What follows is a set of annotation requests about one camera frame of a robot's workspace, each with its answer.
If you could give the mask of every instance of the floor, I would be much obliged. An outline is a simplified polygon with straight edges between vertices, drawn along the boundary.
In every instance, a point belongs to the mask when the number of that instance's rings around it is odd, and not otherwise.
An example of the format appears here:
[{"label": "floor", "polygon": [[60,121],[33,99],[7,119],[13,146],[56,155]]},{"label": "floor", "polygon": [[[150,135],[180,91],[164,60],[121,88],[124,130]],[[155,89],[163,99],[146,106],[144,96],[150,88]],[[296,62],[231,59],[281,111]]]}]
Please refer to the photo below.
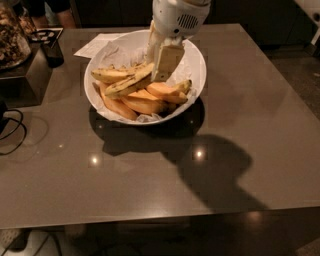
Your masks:
[{"label": "floor", "polygon": [[320,119],[320,57],[310,56],[300,45],[264,53]]},{"label": "floor", "polygon": [[318,256],[319,216],[313,208],[90,224],[77,239],[63,227],[43,228],[30,233],[26,249],[4,255]]}]

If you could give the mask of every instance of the black cable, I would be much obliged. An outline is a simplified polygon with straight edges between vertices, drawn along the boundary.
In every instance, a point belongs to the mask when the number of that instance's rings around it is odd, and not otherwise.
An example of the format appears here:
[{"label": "black cable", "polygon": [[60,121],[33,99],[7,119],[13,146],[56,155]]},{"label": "black cable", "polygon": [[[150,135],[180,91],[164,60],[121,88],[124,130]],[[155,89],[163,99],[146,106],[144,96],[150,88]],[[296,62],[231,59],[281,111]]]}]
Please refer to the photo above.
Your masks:
[{"label": "black cable", "polygon": [[7,118],[7,120],[11,120],[11,121],[17,123],[17,126],[16,126],[14,129],[12,129],[12,130],[11,130],[8,134],[6,134],[5,136],[0,137],[0,140],[3,140],[3,139],[5,139],[5,138],[9,137],[10,135],[12,135],[20,126],[23,128],[24,134],[23,134],[22,139],[19,141],[18,145],[17,145],[15,148],[13,148],[12,150],[10,150],[10,151],[8,151],[8,152],[5,152],[5,153],[0,152],[0,156],[9,155],[9,154],[11,154],[12,152],[14,152],[15,150],[17,150],[17,149],[21,146],[21,144],[24,142],[25,138],[27,137],[27,127],[22,123],[22,121],[23,121],[23,113],[22,113],[20,110],[17,110],[17,109],[9,109],[9,110],[7,110],[6,112],[16,112],[16,113],[19,113],[19,115],[20,115],[20,120],[18,121],[18,120],[14,119],[14,118],[11,118],[11,117]]},{"label": "black cable", "polygon": [[[19,113],[20,114],[20,120],[18,121],[18,125],[17,125],[17,127],[15,127],[14,129],[12,129],[7,135],[5,135],[5,136],[3,136],[3,137],[0,137],[0,140],[3,140],[3,139],[5,139],[5,138],[7,138],[7,137],[9,137],[12,133],[14,133],[18,128],[19,128],[19,126],[22,124],[22,121],[23,121],[23,113],[20,111],[20,110],[17,110],[17,109],[10,109],[10,110],[7,110],[6,112],[16,112],[16,113]],[[16,119],[14,119],[14,118],[7,118],[7,120],[14,120],[14,121],[16,121],[17,122],[17,120]]]}]

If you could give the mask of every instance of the table surface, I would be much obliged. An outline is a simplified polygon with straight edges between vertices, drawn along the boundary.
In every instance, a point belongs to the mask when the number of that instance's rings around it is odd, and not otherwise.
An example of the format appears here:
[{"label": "table surface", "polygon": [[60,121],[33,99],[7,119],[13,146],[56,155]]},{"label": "table surface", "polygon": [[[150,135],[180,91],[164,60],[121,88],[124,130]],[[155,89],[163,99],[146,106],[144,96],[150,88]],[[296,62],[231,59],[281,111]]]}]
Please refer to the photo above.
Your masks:
[{"label": "table surface", "polygon": [[0,158],[0,228],[320,206],[320,123],[238,24],[192,41],[208,69],[201,97],[160,126],[128,127],[92,109],[89,59],[101,32],[65,30],[65,63],[43,103],[21,109],[28,136]]}]

